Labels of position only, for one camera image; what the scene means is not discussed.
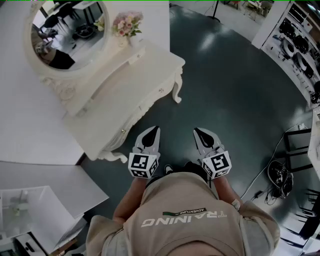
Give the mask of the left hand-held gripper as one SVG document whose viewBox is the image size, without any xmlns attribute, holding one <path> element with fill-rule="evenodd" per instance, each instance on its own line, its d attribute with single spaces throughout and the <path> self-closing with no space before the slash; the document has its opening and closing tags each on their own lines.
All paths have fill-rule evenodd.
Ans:
<svg viewBox="0 0 320 256">
<path fill-rule="evenodd" d="M 133 177 L 150 179 L 154 175 L 161 156 L 160 135 L 160 127 L 152 126 L 137 137 L 128 159 L 128 170 Z"/>
</svg>

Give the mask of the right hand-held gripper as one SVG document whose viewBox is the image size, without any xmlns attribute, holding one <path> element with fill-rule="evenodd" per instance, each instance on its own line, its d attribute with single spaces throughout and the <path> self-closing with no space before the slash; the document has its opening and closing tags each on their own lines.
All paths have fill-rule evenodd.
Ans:
<svg viewBox="0 0 320 256">
<path fill-rule="evenodd" d="M 213 149 L 203 159 L 200 160 L 201 167 L 208 174 L 211 180 L 227 175 L 231 170 L 231 159 L 229 152 L 221 142 L 219 137 L 212 131 L 196 127 L 193 130 L 196 147 L 200 153 L 205 153 L 207 149 Z"/>
</svg>

